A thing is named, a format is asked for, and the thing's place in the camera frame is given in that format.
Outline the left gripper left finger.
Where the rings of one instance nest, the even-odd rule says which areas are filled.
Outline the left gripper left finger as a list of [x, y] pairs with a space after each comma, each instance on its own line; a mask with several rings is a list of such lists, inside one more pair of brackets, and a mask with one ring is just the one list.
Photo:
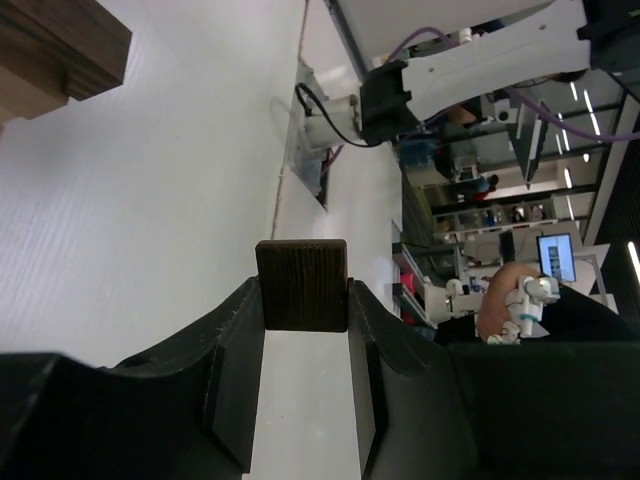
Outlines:
[[259, 282], [112, 368], [1, 358], [5, 479], [239, 479], [250, 470], [264, 345]]

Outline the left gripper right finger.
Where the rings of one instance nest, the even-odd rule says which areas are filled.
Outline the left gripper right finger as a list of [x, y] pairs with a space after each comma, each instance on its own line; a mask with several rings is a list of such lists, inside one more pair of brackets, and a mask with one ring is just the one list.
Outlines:
[[634, 343], [444, 348], [348, 284], [365, 479], [635, 479]]

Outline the small dark wood cube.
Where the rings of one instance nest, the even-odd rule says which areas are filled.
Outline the small dark wood cube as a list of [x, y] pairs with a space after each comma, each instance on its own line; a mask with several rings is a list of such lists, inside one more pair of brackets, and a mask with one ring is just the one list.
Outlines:
[[347, 330], [344, 240], [264, 240], [256, 245], [255, 255], [268, 330]]

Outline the light brown block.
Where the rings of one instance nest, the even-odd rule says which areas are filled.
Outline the light brown block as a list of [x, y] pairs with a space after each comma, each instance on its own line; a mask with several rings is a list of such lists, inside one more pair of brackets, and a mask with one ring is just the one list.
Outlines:
[[14, 119], [32, 120], [67, 103], [68, 97], [56, 87], [38, 86], [1, 67], [1, 128]]

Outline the dark wood arch block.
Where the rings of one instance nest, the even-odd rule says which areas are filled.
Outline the dark wood arch block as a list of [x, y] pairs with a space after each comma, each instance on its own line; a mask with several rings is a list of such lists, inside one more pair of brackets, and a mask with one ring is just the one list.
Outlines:
[[1, 25], [59, 60], [77, 101], [124, 83], [132, 32], [97, 1], [3, 1]]

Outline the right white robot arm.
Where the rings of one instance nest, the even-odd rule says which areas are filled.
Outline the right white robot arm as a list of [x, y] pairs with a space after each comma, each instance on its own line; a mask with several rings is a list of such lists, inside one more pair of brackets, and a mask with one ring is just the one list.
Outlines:
[[602, 143], [638, 134], [582, 131], [524, 95], [517, 84], [537, 77], [601, 70], [623, 77], [638, 68], [636, 1], [554, 1], [537, 13], [468, 43], [371, 70], [360, 86], [360, 137], [368, 147], [405, 133], [449, 107], [501, 90], [548, 123]]

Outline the person hand in background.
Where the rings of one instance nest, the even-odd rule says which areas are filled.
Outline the person hand in background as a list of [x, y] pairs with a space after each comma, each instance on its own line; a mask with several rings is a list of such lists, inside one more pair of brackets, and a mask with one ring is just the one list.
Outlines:
[[507, 297], [518, 287], [521, 277], [539, 278], [541, 274], [528, 265], [510, 262], [502, 266], [492, 277], [477, 314], [476, 329], [479, 337], [488, 342], [494, 335], [501, 335], [503, 325], [511, 319]]

